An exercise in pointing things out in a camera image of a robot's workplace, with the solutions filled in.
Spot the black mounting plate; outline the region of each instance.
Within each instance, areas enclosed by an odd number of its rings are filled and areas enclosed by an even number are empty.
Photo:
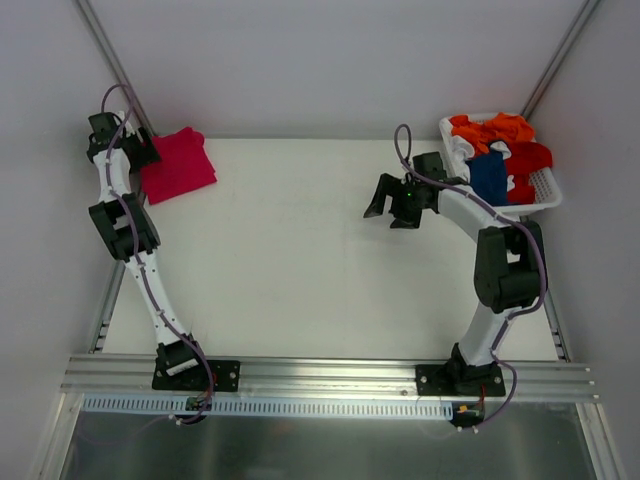
[[[208,360],[214,380],[215,392],[238,391],[240,384],[240,362],[235,360]],[[209,387],[207,372],[202,365],[189,368],[173,376],[162,374],[158,367],[153,373],[153,390],[172,390],[178,392],[203,392]]]
[[[504,378],[502,370],[496,366],[491,371],[491,376],[487,381],[478,381],[477,386],[473,388],[471,385],[460,385],[447,382],[434,382],[437,377],[436,372],[442,369],[442,363],[433,363],[425,365],[416,365],[416,389],[421,397],[470,397],[479,396],[482,392],[481,385],[485,387],[485,397],[504,397],[506,390],[504,388]]]

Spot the glass panel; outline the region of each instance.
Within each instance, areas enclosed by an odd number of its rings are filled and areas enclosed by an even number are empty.
[[[512,405],[478,434],[436,421],[209,417],[179,428],[162,419],[131,437],[150,420],[82,414],[62,478],[595,479],[567,405]]]

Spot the orange cloth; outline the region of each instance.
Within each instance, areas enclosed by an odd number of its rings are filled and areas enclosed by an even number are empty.
[[[499,113],[484,123],[475,123],[467,115],[451,117],[451,135],[460,135],[473,145],[475,155],[489,153],[489,144],[495,140],[505,142],[530,142],[535,131],[520,115]]]

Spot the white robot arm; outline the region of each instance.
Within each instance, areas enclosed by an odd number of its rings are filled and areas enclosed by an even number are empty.
[[[101,113],[89,118],[94,133],[87,155],[100,178],[99,203],[90,207],[89,213],[111,255],[124,261],[140,288],[158,343],[158,369],[163,375],[174,376],[198,365],[194,352],[183,342],[183,338],[193,339],[171,307],[156,259],[160,239],[129,184],[131,171],[138,171],[159,157],[144,129],[136,133],[129,125],[109,149],[119,126],[117,121],[121,122],[122,117]]]
[[[518,310],[529,307],[540,296],[541,275],[534,248],[524,229],[535,240],[535,248],[544,259],[542,232],[535,222],[519,227],[500,222],[474,203],[465,192],[473,193],[462,179],[447,178],[437,152],[413,158],[414,171],[430,180],[425,183],[407,174],[404,179],[389,174],[380,176],[378,187],[364,217],[381,215],[387,196],[392,198],[391,228],[415,229],[420,226],[422,210],[431,209],[455,222],[476,242],[474,286],[479,299],[469,329],[453,347],[445,365],[417,365],[419,395],[505,394],[502,372],[495,355]],[[447,186],[455,186],[453,191]]]

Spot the wire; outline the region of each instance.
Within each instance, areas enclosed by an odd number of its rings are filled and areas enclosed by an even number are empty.
[[[113,86],[111,86],[106,93],[104,94],[104,96],[102,97],[102,103],[100,106],[101,112],[104,113],[104,109],[106,106],[106,102],[107,102],[107,98],[109,98],[109,95],[111,94],[111,92],[113,92],[116,88],[122,88],[123,90],[126,90],[128,95],[126,95],[127,100],[128,100],[128,109],[127,112],[125,113],[124,118],[122,119],[122,122],[120,123],[120,125],[118,126],[116,133],[113,135],[113,137],[111,138],[111,141],[109,142],[109,146],[107,147],[107,162],[106,162],[106,168],[105,168],[105,177],[107,180],[107,186],[111,189],[111,194],[116,198],[116,200],[118,201],[118,203],[120,204],[120,206],[122,207],[122,210],[124,211],[126,217],[127,217],[127,221],[129,222],[129,226],[131,228],[131,233],[133,235],[133,257],[135,258],[135,261],[138,265],[138,267],[140,268],[140,277],[142,278],[142,283],[144,285],[144,289],[147,292],[147,295],[149,296],[149,300],[151,301],[151,304],[153,305],[153,308],[157,311],[160,312],[159,313],[159,317],[162,320],[162,323],[164,323],[164,325],[171,331],[171,333],[173,333],[176,337],[178,337],[187,347],[189,347],[191,350],[193,350],[193,352],[196,354],[196,356],[198,357],[198,359],[200,360],[200,362],[202,363],[203,368],[206,371],[207,374],[207,380],[209,382],[209,387],[207,389],[207,395],[205,397],[205,401],[202,402],[202,405],[200,407],[200,409],[198,410],[198,412],[193,415],[192,417],[189,417],[187,419],[180,419],[179,422],[189,425],[189,424],[193,424],[194,422],[196,422],[205,412],[205,410],[207,409],[207,406],[209,405],[210,401],[211,401],[211,397],[213,396],[213,387],[214,387],[214,380],[213,380],[213,374],[211,372],[211,367],[209,366],[209,362],[207,362],[207,357],[204,354],[204,352],[202,351],[202,349],[200,348],[200,345],[198,345],[195,342],[191,342],[186,335],[181,334],[178,330],[176,330],[176,328],[171,324],[171,322],[169,321],[169,319],[167,319],[166,315],[164,314],[164,311],[160,308],[160,305],[158,304],[158,301],[156,300],[156,297],[153,294],[153,291],[151,289],[151,286],[149,285],[149,279],[147,278],[147,272],[145,270],[145,263],[142,260],[142,258],[140,257],[140,255],[138,254],[138,249],[140,247],[140,239],[138,237],[138,232],[135,226],[135,222],[133,220],[133,215],[131,214],[131,211],[129,210],[129,206],[127,205],[127,202],[124,201],[124,199],[115,192],[115,190],[113,189],[113,184],[112,184],[112,180],[111,180],[111,153],[113,152],[113,147],[116,144],[116,141],[118,140],[118,138],[120,137],[120,135],[122,135],[122,132],[124,131],[127,121],[129,120],[129,118],[131,117],[131,114],[133,113],[133,102],[134,102],[134,94],[133,94],[133,90],[131,89],[131,87],[129,87],[128,85],[124,84],[124,83],[117,83]]]
[[[478,403],[476,403],[473,408],[475,407],[481,407],[482,410],[484,410],[484,400],[485,397],[487,396],[487,388],[484,386],[484,383],[482,385],[480,385],[482,388],[482,394],[480,395],[480,400],[478,400]]]
[[[408,143],[408,146],[407,146],[407,154],[406,154],[406,156],[402,155],[402,151],[400,150],[400,143],[399,143],[399,139],[398,139],[398,137],[400,135],[400,132],[403,129],[407,132],[407,143]],[[540,251],[540,247],[538,247],[538,244],[536,243],[536,241],[533,238],[533,235],[531,234],[529,229],[527,227],[525,227],[524,225],[522,225],[520,222],[516,222],[514,220],[511,220],[510,218],[507,218],[507,217],[504,217],[504,216],[500,215],[491,205],[489,205],[487,202],[485,202],[483,199],[481,199],[477,195],[474,195],[473,193],[468,192],[467,190],[464,190],[462,188],[456,187],[454,185],[448,185],[446,183],[442,183],[442,182],[438,182],[436,180],[432,180],[432,179],[430,179],[428,177],[425,177],[424,175],[420,175],[418,172],[416,172],[411,167],[411,164],[409,163],[409,158],[411,157],[411,146],[412,146],[412,143],[413,143],[413,140],[412,140],[412,136],[411,136],[411,128],[409,127],[409,125],[407,125],[406,123],[402,123],[402,124],[398,125],[398,127],[396,128],[396,131],[393,134],[393,145],[395,147],[396,154],[398,155],[398,159],[400,160],[400,163],[402,164],[404,169],[407,172],[409,172],[414,178],[417,178],[418,180],[426,183],[427,185],[432,185],[434,187],[439,187],[439,188],[442,188],[442,189],[445,189],[445,190],[451,190],[453,192],[456,192],[456,193],[458,193],[460,195],[463,195],[463,196],[467,197],[472,202],[474,202],[475,204],[480,206],[484,211],[489,213],[489,215],[494,217],[496,220],[499,220],[500,222],[502,222],[502,223],[504,223],[506,225],[510,225],[512,227],[517,228],[518,230],[520,230],[525,235],[525,237],[527,238],[527,242],[531,246],[531,249],[532,249],[533,254],[535,256],[536,265],[538,266],[538,271],[540,272],[540,294],[538,295],[537,302],[532,307],[527,308],[527,309],[522,309],[522,310],[515,310],[515,311],[512,311],[511,313],[509,313],[507,315],[506,323],[507,324],[510,323],[515,318],[517,318],[517,317],[519,317],[521,315],[526,315],[528,313],[533,313],[533,312],[539,310],[540,307],[544,303],[544,297],[545,297],[545,295],[547,293],[547,275],[546,275],[546,269],[545,269],[545,266],[544,266],[544,260],[542,259],[542,252]],[[511,400],[513,400],[513,397],[514,397],[514,395],[516,393],[516,388],[517,388],[517,385],[518,385],[518,373],[516,372],[516,369],[513,368],[511,365],[509,365],[507,362],[505,362],[503,360],[500,360],[498,358],[498,356],[496,355],[495,350],[496,350],[496,348],[498,346],[499,340],[500,340],[500,336],[498,336],[498,338],[496,338],[496,341],[492,345],[489,353],[491,354],[491,357],[493,358],[493,360],[498,365],[500,365],[502,367],[505,367],[509,371],[511,371],[511,374],[513,376],[513,380],[512,380],[512,383],[511,383],[511,390],[509,391],[509,394],[507,395],[507,398],[502,403],[502,405],[500,405],[500,407],[498,407],[498,409],[495,412],[493,412],[489,417],[487,417],[482,422],[482,424],[485,424],[485,423],[493,420],[494,418],[496,418],[498,415],[500,415],[502,412],[505,411],[505,409],[511,403]]]
[[[506,408],[511,403],[511,400],[513,400],[513,397],[516,394],[516,388],[518,387],[518,372],[516,372],[516,369],[513,368],[513,366],[509,365],[504,360],[500,360],[495,354],[495,352],[491,352],[491,357],[493,357],[493,359],[498,365],[508,369],[511,372],[511,375],[513,378],[511,380],[511,390],[509,390],[509,395],[507,395],[507,398],[505,399],[505,401],[502,402],[502,405],[500,405],[495,412],[493,412],[491,415],[489,415],[487,418],[485,418],[482,421],[483,425],[487,422],[490,422],[491,420],[493,420],[494,418],[496,418],[498,415],[500,415],[502,412],[506,410]]]

